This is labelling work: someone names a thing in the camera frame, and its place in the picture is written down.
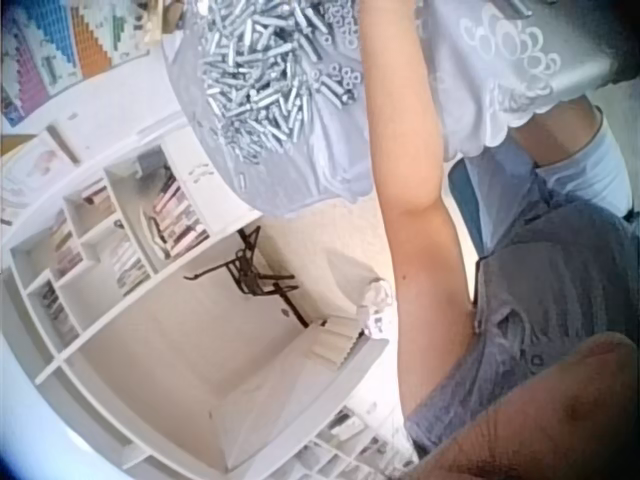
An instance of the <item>white bookshelf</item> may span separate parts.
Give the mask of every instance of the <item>white bookshelf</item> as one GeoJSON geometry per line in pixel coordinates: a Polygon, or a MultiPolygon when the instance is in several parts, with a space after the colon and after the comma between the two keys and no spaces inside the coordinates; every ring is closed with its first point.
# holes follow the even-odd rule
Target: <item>white bookshelf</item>
{"type": "Polygon", "coordinates": [[[386,441],[376,427],[365,426],[344,441],[332,443],[323,440],[326,439],[324,432],[323,428],[292,458],[273,471],[269,479],[383,480],[415,464],[413,456],[396,448],[394,442],[386,441]],[[376,447],[369,446],[372,440],[377,442],[376,447]]]}
{"type": "Polygon", "coordinates": [[[279,297],[242,295],[224,269],[184,280],[233,258],[242,247],[234,232],[260,215],[217,173],[192,173],[190,165],[200,165],[202,155],[187,128],[96,168],[83,166],[82,175],[38,202],[2,245],[11,267],[3,277],[16,306],[2,333],[69,428],[134,479],[364,480],[364,469],[373,469],[353,457],[365,438],[328,446],[314,435],[386,344],[363,339],[340,370],[329,371],[307,358],[300,345],[310,345],[313,329],[303,330],[279,297]],[[209,233],[169,260],[156,254],[140,221],[140,208],[149,208],[161,179],[154,171],[140,175],[136,157],[158,148],[209,233]],[[82,201],[81,192],[98,179],[113,210],[92,210],[82,201]],[[56,278],[48,242],[60,210],[82,262],[56,278]],[[109,257],[123,238],[149,273],[126,296],[109,257]],[[77,333],[71,342],[60,340],[39,303],[49,285],[77,333]],[[244,389],[254,381],[277,394],[247,396],[244,389]],[[271,412],[264,418],[273,423],[254,422],[261,409],[271,412]],[[247,413],[248,423],[242,420],[247,413]],[[252,433],[253,451],[239,462],[252,433]],[[281,471],[285,464],[295,468],[281,471]]]}

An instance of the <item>skin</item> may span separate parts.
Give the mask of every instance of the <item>skin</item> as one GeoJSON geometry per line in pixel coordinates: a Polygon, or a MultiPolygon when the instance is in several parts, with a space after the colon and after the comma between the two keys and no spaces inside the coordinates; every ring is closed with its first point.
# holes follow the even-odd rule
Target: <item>skin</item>
{"type": "MultiPolygon", "coordinates": [[[[373,171],[398,297],[405,415],[474,340],[460,242],[441,197],[443,139],[413,5],[360,3],[373,171]]],[[[584,148],[600,124],[583,97],[535,116],[512,135],[544,166],[584,148]]],[[[612,465],[624,464],[620,452],[638,448],[637,366],[636,348],[624,337],[595,337],[493,405],[412,476],[609,478],[612,465]]]]}

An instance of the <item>pile of bolts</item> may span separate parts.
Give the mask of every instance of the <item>pile of bolts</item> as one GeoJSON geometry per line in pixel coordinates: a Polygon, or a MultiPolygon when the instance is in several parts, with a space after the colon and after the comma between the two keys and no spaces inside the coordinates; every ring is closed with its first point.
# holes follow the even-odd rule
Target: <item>pile of bolts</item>
{"type": "Polygon", "coordinates": [[[358,48],[352,0],[197,0],[196,10],[210,130],[240,160],[259,164],[298,142],[311,128],[313,95],[337,109],[356,101],[361,72],[326,65],[318,48],[332,48],[336,34],[358,48]]]}

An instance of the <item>poster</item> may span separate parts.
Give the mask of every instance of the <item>poster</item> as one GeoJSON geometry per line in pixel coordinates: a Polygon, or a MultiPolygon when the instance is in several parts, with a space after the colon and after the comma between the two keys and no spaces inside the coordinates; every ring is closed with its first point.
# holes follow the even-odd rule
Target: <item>poster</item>
{"type": "Polygon", "coordinates": [[[74,163],[47,131],[4,155],[0,190],[3,227],[14,225],[26,209],[74,170],[74,163]]]}

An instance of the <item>periodic table poster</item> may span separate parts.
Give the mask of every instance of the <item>periodic table poster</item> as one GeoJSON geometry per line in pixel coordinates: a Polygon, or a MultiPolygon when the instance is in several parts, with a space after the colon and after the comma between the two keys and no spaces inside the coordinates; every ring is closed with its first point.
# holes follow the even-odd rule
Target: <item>periodic table poster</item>
{"type": "Polygon", "coordinates": [[[15,127],[68,88],[147,55],[146,2],[2,2],[2,115],[15,127]]]}

